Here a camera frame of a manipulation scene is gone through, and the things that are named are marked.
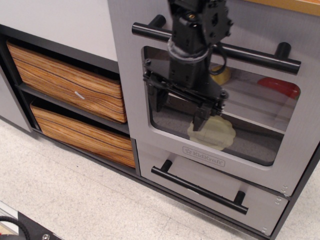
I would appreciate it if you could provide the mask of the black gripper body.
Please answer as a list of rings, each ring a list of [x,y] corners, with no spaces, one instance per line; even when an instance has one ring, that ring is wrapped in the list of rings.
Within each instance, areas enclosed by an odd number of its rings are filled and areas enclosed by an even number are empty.
[[[220,116],[224,101],[229,94],[211,79],[211,75],[221,74],[226,66],[212,70],[208,58],[197,63],[180,63],[174,59],[163,60],[147,58],[143,61],[145,73],[143,80],[160,89],[166,89],[197,107],[207,104],[212,107],[211,116]]]

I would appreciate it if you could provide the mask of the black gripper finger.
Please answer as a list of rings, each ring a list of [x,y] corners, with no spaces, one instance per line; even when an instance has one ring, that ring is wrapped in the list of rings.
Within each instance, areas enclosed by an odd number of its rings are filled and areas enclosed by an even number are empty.
[[[193,116],[193,131],[198,132],[210,118],[212,107],[206,103],[199,105]]]
[[[160,112],[163,106],[167,103],[168,91],[148,83],[147,93],[151,109],[153,111]]]

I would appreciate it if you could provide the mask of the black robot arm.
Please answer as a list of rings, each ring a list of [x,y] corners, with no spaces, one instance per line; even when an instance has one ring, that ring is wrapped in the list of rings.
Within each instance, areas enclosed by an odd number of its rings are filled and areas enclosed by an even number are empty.
[[[152,110],[160,112],[169,94],[196,105],[193,131],[202,129],[211,116],[220,116],[229,97],[212,80],[226,65],[213,71],[213,48],[227,58],[221,40],[230,35],[232,21],[224,0],[170,0],[172,35],[167,42],[169,60],[146,59],[143,80]]]

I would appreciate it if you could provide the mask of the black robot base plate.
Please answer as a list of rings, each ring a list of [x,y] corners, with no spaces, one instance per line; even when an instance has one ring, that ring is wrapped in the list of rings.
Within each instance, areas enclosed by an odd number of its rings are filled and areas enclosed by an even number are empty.
[[[18,211],[17,216],[18,220],[27,228],[31,240],[61,240],[58,235],[27,217],[23,213]]]

